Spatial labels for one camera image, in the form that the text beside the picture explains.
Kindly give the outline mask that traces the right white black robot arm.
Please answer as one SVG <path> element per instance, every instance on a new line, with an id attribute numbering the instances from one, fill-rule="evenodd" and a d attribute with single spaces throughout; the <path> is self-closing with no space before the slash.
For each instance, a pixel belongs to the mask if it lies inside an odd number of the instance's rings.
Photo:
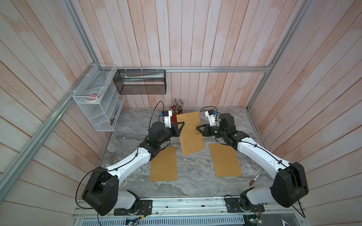
<path id="1" fill-rule="evenodd" d="M 240 194 L 239 205 L 244 212 L 253 211 L 264 203 L 277 203 L 289 208 L 309 193 L 304 167 L 290 163 L 261 147 L 248 134 L 238 131 L 229 113 L 205 111 L 209 123 L 196 129 L 204 137 L 223 139 L 223 144 L 245 154 L 259 164 L 271 177 L 273 185 L 249 188 Z"/>

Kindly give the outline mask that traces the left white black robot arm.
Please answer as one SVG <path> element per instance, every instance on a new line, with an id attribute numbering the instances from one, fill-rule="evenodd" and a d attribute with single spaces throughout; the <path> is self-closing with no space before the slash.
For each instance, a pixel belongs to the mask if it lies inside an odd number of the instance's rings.
<path id="1" fill-rule="evenodd" d="M 171 123 L 170 126 L 160 121 L 153 123 L 133 153 L 112 166 L 100 166 L 91 172 L 82 199 L 101 216 L 113 208 L 124 209 L 130 215 L 140 213 L 140 198 L 130 190 L 120 192 L 119 185 L 139 167 L 153 160 L 163 150 L 162 144 L 179 137 L 184 125 L 184 122 Z"/>

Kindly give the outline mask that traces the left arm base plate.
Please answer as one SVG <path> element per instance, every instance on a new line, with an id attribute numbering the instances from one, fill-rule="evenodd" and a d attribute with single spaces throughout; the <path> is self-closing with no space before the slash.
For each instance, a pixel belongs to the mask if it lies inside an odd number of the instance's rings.
<path id="1" fill-rule="evenodd" d="M 148 216 L 152 214 L 153 201 L 152 200 L 140 200 L 136 201 L 130 209 L 115 209 L 115 216 Z"/>

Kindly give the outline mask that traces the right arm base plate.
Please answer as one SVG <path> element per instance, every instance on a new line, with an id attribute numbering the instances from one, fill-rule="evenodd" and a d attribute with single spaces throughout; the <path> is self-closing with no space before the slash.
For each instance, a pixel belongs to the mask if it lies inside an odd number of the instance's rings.
<path id="1" fill-rule="evenodd" d="M 245 197 L 232 197 L 226 195 L 224 202 L 228 213 L 254 213 L 254 212 L 265 212 L 263 204 L 253 205 Z"/>

